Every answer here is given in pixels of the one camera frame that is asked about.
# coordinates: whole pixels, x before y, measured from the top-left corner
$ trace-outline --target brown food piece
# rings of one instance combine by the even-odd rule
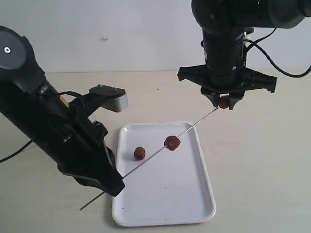
[[[137,160],[143,160],[145,158],[146,152],[143,147],[137,147],[134,151],[134,157]]]
[[[168,136],[165,139],[164,145],[167,149],[173,151],[176,150],[180,145],[180,140],[176,136]]]
[[[229,107],[229,96],[221,96],[219,98],[218,105],[222,109],[226,109]]]

